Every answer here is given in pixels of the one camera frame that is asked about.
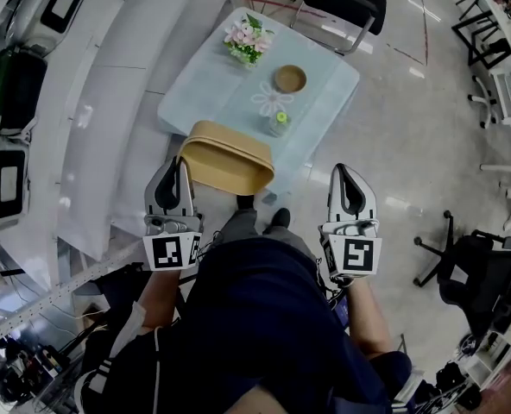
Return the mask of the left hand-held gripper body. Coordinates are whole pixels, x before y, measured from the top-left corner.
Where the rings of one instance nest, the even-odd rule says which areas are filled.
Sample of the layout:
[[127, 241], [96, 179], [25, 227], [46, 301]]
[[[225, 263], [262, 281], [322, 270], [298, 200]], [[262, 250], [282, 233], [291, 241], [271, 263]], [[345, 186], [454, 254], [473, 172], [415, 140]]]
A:
[[179, 271], [197, 266], [203, 225], [199, 216], [146, 215], [142, 238], [151, 271]]

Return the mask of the rectangular wooden tray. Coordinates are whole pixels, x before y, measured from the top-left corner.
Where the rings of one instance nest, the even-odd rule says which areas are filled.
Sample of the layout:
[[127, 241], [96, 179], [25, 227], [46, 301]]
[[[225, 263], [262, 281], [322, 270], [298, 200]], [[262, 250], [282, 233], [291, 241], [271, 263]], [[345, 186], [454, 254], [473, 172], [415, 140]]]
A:
[[217, 122], [196, 122], [179, 157], [192, 180], [238, 196], [255, 195], [274, 179], [270, 146]]

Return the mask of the person's right forearm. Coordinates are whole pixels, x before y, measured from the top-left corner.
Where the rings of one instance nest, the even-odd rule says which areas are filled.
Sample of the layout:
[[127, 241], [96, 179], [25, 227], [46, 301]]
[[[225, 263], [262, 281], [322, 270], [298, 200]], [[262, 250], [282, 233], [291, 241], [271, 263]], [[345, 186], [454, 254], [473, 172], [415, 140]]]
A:
[[369, 358], [394, 351], [386, 319], [366, 278], [355, 279], [347, 288], [350, 337]]

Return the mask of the person's grey trousers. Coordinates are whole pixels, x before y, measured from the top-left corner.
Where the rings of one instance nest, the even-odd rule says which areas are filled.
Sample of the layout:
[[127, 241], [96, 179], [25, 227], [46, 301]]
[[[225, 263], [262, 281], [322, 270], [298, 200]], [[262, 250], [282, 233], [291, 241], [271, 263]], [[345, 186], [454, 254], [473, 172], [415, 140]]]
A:
[[282, 227], [271, 227], [269, 224], [263, 233], [259, 234], [255, 227], [256, 218], [257, 211], [255, 209], [237, 210], [219, 231], [218, 236], [214, 240], [214, 245], [217, 246], [220, 243], [239, 241], [249, 238], [266, 237], [285, 243], [300, 251], [311, 261], [316, 261], [316, 257], [310, 248], [301, 237], [290, 231], [289, 227], [287, 229]]

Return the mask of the white metal shelving rack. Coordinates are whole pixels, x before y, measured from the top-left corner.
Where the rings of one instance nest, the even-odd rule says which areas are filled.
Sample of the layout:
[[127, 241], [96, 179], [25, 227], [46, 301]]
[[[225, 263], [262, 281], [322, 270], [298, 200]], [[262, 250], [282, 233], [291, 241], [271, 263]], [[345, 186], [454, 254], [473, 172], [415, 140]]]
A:
[[157, 107], [226, 0], [83, 0], [46, 57], [28, 146], [28, 213], [0, 229], [0, 340], [133, 254], [168, 138]]

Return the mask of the clear bottle green cap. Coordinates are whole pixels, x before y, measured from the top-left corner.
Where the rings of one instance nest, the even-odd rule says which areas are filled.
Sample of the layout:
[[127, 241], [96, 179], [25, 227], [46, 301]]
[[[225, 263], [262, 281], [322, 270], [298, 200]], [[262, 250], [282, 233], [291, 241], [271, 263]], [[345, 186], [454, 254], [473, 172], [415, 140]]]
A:
[[290, 116], [284, 111], [277, 111], [269, 118], [269, 132], [273, 136], [283, 136], [289, 130], [290, 124]]

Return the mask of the person's navy shirt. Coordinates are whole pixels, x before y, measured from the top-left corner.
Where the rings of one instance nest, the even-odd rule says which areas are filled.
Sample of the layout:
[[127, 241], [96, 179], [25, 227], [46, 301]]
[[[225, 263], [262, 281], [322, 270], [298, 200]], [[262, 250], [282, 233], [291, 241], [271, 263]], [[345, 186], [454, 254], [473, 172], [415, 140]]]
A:
[[412, 363], [365, 354], [318, 287], [315, 264], [268, 238], [211, 249], [180, 320], [128, 342], [79, 389], [85, 414], [392, 414]]

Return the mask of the white flower shaped coaster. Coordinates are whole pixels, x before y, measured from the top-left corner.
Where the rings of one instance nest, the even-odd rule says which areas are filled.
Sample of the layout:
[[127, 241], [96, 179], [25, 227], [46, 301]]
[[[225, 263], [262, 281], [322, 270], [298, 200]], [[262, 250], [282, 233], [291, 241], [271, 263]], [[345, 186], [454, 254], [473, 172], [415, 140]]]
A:
[[250, 101], [258, 106], [260, 116], [271, 117], [279, 111], [285, 111], [293, 101], [293, 95], [278, 92], [270, 83], [262, 81], [259, 91], [251, 96]]

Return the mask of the pale blue cloth table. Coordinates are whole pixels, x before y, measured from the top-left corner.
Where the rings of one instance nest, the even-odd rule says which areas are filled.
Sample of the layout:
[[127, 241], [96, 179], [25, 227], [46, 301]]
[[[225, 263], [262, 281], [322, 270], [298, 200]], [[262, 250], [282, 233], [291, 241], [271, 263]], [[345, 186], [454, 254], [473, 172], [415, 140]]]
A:
[[[196, 122], [210, 120], [267, 143], [275, 169], [268, 190], [280, 195], [290, 190], [328, 128], [351, 103], [360, 74], [330, 50], [266, 16], [257, 18], [275, 32], [272, 45], [256, 67], [245, 67], [223, 40], [225, 30], [246, 13], [252, 14], [235, 9], [212, 32], [166, 92], [157, 114], [161, 126], [174, 134], [188, 135]], [[289, 93], [293, 101], [284, 112], [291, 124], [277, 137], [269, 132], [269, 117], [260, 116], [250, 98], [262, 81], [281, 92], [274, 73], [284, 65], [299, 66], [307, 82], [301, 91]]]

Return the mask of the black mesh office chair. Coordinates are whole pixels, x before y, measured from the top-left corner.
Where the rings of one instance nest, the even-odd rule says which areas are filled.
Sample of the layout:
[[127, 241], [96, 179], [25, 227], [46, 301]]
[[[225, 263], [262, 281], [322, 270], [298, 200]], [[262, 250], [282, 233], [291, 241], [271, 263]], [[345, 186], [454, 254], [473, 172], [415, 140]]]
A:
[[448, 220], [445, 249], [426, 245], [416, 236], [415, 246], [439, 257], [438, 264], [413, 284], [424, 287], [436, 279], [441, 299], [465, 315], [477, 343], [493, 331], [503, 334], [511, 324], [511, 236], [493, 235], [479, 229], [454, 238], [454, 217]]

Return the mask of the round wooden bowl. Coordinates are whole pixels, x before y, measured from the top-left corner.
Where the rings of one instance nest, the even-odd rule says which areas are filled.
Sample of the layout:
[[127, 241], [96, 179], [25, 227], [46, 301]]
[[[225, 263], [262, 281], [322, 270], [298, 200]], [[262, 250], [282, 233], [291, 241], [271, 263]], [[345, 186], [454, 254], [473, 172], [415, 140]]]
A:
[[275, 86], [283, 93], [295, 93], [301, 91], [307, 82], [305, 72], [295, 65], [284, 65], [274, 73]]

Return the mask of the white case black panel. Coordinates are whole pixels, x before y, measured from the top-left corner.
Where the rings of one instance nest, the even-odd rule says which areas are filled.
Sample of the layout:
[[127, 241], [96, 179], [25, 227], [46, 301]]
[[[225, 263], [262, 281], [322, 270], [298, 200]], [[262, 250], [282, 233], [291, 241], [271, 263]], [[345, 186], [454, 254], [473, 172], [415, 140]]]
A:
[[65, 38], [83, 0], [21, 0], [6, 30], [7, 46], [44, 57]]
[[0, 229], [28, 213], [28, 146], [0, 135]]

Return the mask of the dark green case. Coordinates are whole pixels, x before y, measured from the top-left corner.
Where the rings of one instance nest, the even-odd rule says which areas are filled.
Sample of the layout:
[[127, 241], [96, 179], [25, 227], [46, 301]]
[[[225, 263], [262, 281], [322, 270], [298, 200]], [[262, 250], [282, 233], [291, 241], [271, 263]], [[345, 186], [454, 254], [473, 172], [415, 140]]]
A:
[[47, 62], [26, 48], [0, 51], [0, 135], [16, 135], [35, 118]]

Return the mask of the pink flower pot arrangement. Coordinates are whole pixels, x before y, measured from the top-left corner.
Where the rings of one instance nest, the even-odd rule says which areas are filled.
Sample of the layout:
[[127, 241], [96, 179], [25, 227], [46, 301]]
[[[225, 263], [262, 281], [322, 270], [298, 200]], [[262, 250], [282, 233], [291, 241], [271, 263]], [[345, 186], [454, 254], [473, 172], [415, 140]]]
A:
[[275, 32], [265, 28], [261, 20], [246, 13], [226, 30], [223, 44], [230, 55], [247, 68], [258, 65], [272, 45]]

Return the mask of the black frame white top table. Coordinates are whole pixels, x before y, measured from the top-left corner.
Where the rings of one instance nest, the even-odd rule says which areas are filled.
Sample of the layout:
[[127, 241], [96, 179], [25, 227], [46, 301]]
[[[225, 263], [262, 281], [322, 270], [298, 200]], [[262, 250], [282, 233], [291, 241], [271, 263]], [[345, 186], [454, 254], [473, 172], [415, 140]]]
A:
[[[496, 0], [474, 0], [451, 29], [467, 47], [468, 66], [481, 63], [489, 70], [511, 56], [511, 16], [508, 15], [505, 6]], [[508, 44], [508, 51], [495, 53], [491, 61], [487, 59], [489, 54], [477, 45], [479, 35], [486, 31], [489, 31], [490, 35], [502, 34]]]

